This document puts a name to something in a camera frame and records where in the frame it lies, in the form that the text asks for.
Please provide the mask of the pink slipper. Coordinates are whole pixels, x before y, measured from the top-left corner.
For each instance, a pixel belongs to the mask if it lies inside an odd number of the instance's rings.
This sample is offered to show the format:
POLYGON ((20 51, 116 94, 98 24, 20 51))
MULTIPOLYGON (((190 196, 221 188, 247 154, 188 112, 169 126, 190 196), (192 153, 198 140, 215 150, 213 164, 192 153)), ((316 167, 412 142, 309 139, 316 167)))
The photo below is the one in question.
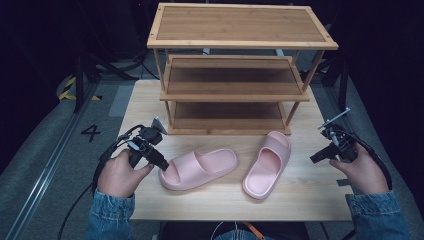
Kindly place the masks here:
POLYGON ((291 157, 291 142, 278 131, 268 133, 243 179, 243 190, 252 198, 266 199, 273 191, 291 157))
POLYGON ((167 189, 185 191, 231 173, 238 164, 238 157, 230 149, 191 151, 170 160, 169 167, 158 172, 158 178, 167 189))

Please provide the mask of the person's right hand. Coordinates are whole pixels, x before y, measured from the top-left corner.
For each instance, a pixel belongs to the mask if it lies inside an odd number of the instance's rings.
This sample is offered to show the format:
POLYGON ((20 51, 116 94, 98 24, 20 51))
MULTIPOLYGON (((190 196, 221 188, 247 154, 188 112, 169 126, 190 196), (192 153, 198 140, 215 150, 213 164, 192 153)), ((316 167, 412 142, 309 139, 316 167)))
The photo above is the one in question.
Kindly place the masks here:
POLYGON ((382 194, 389 187, 380 167, 371 158, 366 149, 359 143, 355 146, 357 158, 351 163, 330 159, 329 164, 346 175, 348 180, 362 194, 382 194))

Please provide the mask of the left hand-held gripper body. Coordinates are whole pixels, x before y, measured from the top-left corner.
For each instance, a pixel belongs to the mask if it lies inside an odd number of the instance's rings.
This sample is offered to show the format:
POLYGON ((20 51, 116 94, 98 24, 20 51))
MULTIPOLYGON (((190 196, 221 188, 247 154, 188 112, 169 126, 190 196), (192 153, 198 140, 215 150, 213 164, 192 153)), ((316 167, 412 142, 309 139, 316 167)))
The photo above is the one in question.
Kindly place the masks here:
POLYGON ((131 151, 129 163, 132 168, 139 163, 141 158, 145 158, 146 150, 154 148, 155 145, 163 140, 163 134, 167 134, 167 131, 158 117, 153 119, 150 127, 140 125, 139 133, 127 142, 127 146, 131 151))

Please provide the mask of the metal floor rail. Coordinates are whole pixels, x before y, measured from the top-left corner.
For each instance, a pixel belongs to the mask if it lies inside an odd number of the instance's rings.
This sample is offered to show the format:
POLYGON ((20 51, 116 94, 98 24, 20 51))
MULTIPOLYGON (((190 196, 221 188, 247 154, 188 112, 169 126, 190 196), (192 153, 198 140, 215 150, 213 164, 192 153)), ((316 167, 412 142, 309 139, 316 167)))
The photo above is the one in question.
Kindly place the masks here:
POLYGON ((62 100, 0 175, 0 240, 21 240, 96 90, 91 84, 79 100, 62 100))

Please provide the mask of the yellow black floor tape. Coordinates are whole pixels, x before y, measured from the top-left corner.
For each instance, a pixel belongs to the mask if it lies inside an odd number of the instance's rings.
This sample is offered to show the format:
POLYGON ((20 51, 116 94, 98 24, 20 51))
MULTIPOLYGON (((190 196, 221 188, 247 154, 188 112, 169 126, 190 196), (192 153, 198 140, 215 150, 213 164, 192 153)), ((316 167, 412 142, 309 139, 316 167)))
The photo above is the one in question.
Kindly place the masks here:
MULTIPOLYGON (((77 100, 76 95, 71 95, 70 90, 73 86, 73 84, 76 82, 76 77, 71 77, 65 84, 62 92, 59 94, 58 98, 59 100, 67 99, 67 100, 77 100)), ((101 101, 103 99, 103 96, 101 95, 94 95, 92 96, 91 100, 93 101, 101 101)))

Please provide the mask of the wooden shoe rack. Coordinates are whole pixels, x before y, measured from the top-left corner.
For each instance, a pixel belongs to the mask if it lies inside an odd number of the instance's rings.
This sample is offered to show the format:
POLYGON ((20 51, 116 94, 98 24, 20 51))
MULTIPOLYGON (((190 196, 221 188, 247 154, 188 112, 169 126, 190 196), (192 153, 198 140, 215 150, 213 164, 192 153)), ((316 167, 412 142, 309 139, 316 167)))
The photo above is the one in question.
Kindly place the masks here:
POLYGON ((337 43, 308 6, 161 3, 147 40, 172 134, 290 133, 315 63, 337 43))

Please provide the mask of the person's denim legs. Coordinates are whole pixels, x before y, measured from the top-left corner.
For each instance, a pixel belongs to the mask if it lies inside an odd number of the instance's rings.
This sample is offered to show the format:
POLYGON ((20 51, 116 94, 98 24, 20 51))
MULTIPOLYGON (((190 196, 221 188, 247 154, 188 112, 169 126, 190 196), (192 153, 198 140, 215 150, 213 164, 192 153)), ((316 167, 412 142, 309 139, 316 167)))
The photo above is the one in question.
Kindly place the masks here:
POLYGON ((231 230, 222 234, 219 234, 212 238, 212 240, 275 240, 274 238, 265 236, 259 238, 252 232, 245 230, 231 230))

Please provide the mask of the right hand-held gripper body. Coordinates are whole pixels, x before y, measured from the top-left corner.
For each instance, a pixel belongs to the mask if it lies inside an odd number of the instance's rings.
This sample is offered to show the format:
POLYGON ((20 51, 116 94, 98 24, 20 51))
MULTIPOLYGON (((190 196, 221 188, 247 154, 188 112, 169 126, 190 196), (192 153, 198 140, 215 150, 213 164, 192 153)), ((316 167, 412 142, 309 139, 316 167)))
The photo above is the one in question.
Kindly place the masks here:
POLYGON ((318 129, 321 130, 321 134, 326 139, 331 141, 329 145, 334 146, 334 151, 338 152, 337 156, 353 162, 357 158, 357 151, 355 150, 356 140, 341 125, 335 123, 337 119, 346 115, 349 111, 350 108, 346 107, 340 114, 325 120, 318 129))

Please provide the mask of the person's left hand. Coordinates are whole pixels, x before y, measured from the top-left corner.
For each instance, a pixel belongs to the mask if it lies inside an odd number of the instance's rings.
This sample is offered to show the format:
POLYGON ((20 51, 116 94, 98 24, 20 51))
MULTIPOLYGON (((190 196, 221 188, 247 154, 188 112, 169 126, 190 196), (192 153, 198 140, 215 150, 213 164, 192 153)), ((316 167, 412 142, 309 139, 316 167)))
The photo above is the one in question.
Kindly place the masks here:
POLYGON ((124 149, 107 161, 97 181, 99 192, 120 198, 129 198, 134 194, 141 181, 153 170, 153 165, 134 169, 129 163, 131 156, 131 152, 124 149))

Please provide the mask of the black metal stand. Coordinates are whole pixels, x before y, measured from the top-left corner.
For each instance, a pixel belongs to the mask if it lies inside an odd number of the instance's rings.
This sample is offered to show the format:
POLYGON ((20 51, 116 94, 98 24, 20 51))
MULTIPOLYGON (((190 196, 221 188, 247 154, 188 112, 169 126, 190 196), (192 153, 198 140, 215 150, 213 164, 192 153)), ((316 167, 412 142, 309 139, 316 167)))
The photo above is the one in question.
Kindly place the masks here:
POLYGON ((124 80, 136 80, 136 77, 130 76, 111 63, 102 60, 100 57, 81 51, 75 57, 75 84, 76 84, 76 103, 74 112, 78 113, 85 102, 84 95, 84 77, 87 77, 90 83, 98 83, 101 79, 100 71, 97 65, 104 67, 112 74, 119 76, 124 80))
POLYGON ((336 82, 339 82, 336 103, 337 108, 340 111, 344 111, 349 77, 347 58, 340 56, 330 57, 319 63, 315 72, 322 75, 320 82, 323 87, 334 87, 336 82))

